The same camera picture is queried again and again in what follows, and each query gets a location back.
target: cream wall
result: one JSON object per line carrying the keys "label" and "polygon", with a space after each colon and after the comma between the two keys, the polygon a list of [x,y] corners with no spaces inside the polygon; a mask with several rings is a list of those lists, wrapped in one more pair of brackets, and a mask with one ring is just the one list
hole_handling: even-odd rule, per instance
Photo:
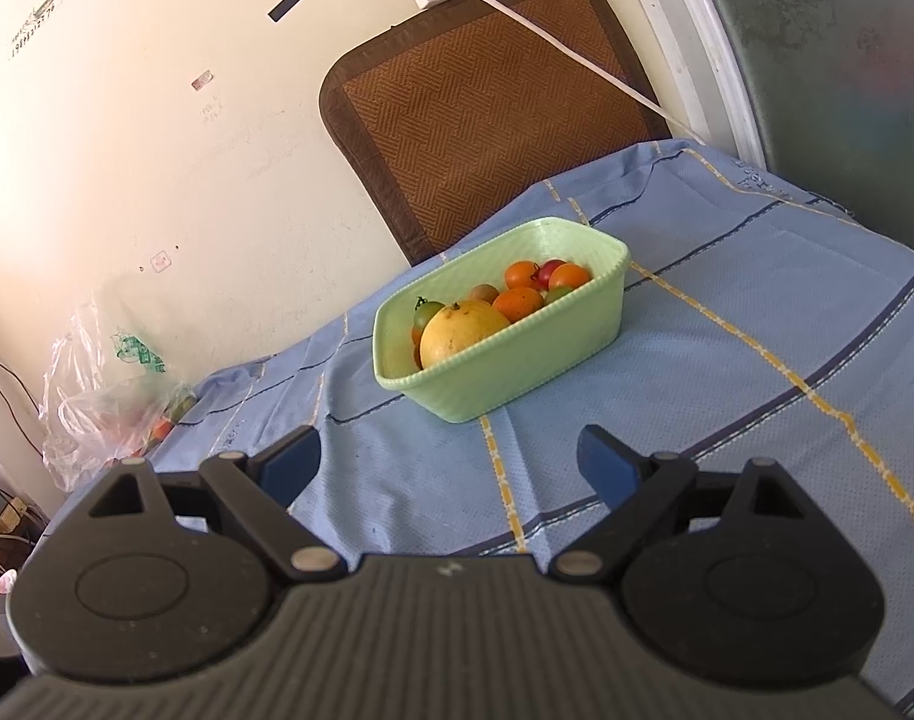
{"label": "cream wall", "polygon": [[[416,6],[303,0],[274,23],[278,1],[58,0],[12,57],[43,0],[0,0],[0,354],[32,391],[91,290],[197,380],[406,268],[317,95],[335,60]],[[685,118],[643,7],[609,1]]]}

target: orange cherry tomato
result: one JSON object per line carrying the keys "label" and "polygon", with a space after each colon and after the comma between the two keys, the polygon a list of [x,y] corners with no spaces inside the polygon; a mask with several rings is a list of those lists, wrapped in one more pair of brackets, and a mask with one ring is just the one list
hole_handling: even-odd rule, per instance
{"label": "orange cherry tomato", "polygon": [[543,298],[533,287],[516,287],[497,295],[497,300],[494,300],[494,308],[510,319],[513,324],[542,309]]}
{"label": "orange cherry tomato", "polygon": [[537,271],[540,266],[532,263],[530,260],[521,260],[513,263],[504,271],[504,281],[507,282],[507,289],[514,290],[518,287],[537,288]]}
{"label": "orange cherry tomato", "polygon": [[590,273],[587,269],[573,263],[566,263],[550,274],[548,284],[552,290],[557,287],[569,287],[571,290],[576,290],[578,287],[583,287],[588,281],[590,281]]}
{"label": "orange cherry tomato", "polygon": [[170,435],[172,429],[174,429],[174,423],[166,418],[166,416],[162,416],[160,419],[158,419],[157,424],[154,425],[154,429],[151,431],[151,438],[162,442],[168,435]]}

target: green plastic basket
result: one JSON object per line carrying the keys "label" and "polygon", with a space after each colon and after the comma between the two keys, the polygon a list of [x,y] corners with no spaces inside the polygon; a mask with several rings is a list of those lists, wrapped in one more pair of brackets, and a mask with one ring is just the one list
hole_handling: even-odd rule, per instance
{"label": "green plastic basket", "polygon": [[[526,319],[418,370],[410,330],[417,297],[451,303],[477,284],[506,288],[518,260],[575,262],[593,281]],[[374,319],[374,375],[447,422],[466,422],[587,360],[617,337],[624,302],[626,245],[560,218],[529,221],[456,257],[388,298]]]}

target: yellow fruit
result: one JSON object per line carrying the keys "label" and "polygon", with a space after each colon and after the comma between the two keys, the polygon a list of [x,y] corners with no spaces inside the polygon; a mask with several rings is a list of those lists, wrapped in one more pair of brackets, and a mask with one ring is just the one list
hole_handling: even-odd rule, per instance
{"label": "yellow fruit", "polygon": [[426,370],[510,325],[504,314],[482,300],[451,303],[423,329],[420,361]]}

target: electrical wire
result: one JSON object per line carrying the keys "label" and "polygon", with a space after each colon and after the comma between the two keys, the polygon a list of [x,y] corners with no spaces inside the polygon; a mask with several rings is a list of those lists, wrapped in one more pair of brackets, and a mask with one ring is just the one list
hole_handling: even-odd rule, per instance
{"label": "electrical wire", "polygon": [[20,384],[20,388],[24,390],[24,394],[27,395],[27,399],[31,402],[31,405],[34,406],[34,410],[38,410],[37,401],[34,399],[34,396],[31,394],[30,389],[27,389],[27,385],[24,384],[24,381],[22,380],[22,378],[20,378],[19,375],[17,375],[17,373],[14,373],[12,370],[10,370],[9,367],[7,367],[7,365],[4,365],[3,362],[0,362],[0,368],[2,370],[7,371],[11,376],[14,377],[14,381],[16,381],[17,384]]}
{"label": "electrical wire", "polygon": [[23,541],[25,544],[28,544],[29,546],[34,546],[33,541],[30,541],[30,539],[24,538],[23,536],[12,536],[10,533],[0,533],[0,538],[10,539],[11,541]]}
{"label": "electrical wire", "polygon": [[503,4],[503,2],[500,2],[497,0],[480,0],[480,1],[485,2],[486,4],[489,4],[489,6],[491,6],[494,10],[499,10],[505,16],[515,20],[516,23],[519,23],[520,25],[525,26],[532,33],[545,39],[545,41],[547,41],[547,43],[549,43],[551,46],[555,47],[555,49],[559,50],[559,52],[564,52],[565,55],[569,56],[575,62],[583,65],[585,68],[590,70],[593,74],[596,74],[596,76],[600,76],[601,79],[604,79],[604,81],[608,81],[610,84],[617,87],[617,89],[619,89],[625,95],[628,95],[629,97],[633,98],[638,103],[643,105],[645,108],[650,108],[650,110],[652,110],[654,113],[656,113],[657,116],[660,116],[663,119],[666,119],[668,124],[673,124],[674,127],[679,128],[681,130],[681,132],[684,132],[687,135],[689,135],[691,138],[694,138],[694,140],[697,141],[697,143],[700,143],[701,146],[706,146],[706,143],[703,141],[703,138],[700,138],[700,135],[698,135],[696,132],[694,132],[692,129],[690,129],[690,127],[688,127],[686,124],[679,121],[679,119],[676,119],[674,116],[667,113],[665,110],[663,110],[663,108],[660,107],[660,105],[651,103],[650,100],[647,100],[647,98],[645,98],[644,95],[641,95],[641,93],[639,93],[636,89],[633,89],[633,87],[628,86],[622,80],[617,79],[616,77],[612,76],[606,70],[599,68],[593,62],[591,62],[587,57],[579,55],[577,52],[575,52],[575,50],[569,49],[569,47],[566,47],[563,43],[561,43],[561,41],[559,41],[557,38],[555,38],[552,34],[547,32],[545,29],[540,28],[535,23],[529,22],[529,20],[526,20],[526,18],[524,18],[521,14],[516,13],[516,11],[513,11],[511,8],[508,8],[505,4]]}
{"label": "electrical wire", "polygon": [[0,396],[4,399],[4,403],[7,405],[7,410],[9,410],[11,413],[11,418],[14,420],[14,424],[17,425],[17,429],[20,431],[20,435],[24,436],[24,440],[26,440],[29,445],[34,447],[34,451],[43,458],[43,453],[41,453],[41,450],[37,448],[36,443],[32,442],[32,440],[29,439],[27,433],[24,433],[24,429],[20,424],[20,420],[17,419],[17,415],[14,413],[14,408],[11,406],[11,401],[7,399],[7,395],[4,394],[2,389],[0,389]]}

